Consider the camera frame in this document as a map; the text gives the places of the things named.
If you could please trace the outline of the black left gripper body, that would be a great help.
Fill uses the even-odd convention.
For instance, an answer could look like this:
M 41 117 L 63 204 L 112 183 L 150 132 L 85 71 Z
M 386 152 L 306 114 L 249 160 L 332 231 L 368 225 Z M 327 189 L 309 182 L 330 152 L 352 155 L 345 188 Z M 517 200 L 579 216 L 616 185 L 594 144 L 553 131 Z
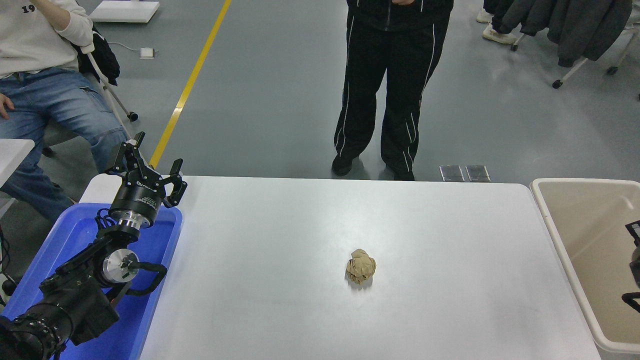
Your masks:
M 139 181 L 124 181 L 110 205 L 109 216 L 119 220 L 125 214 L 134 214 L 144 223 L 155 223 L 164 197 L 164 190 L 148 187 Z

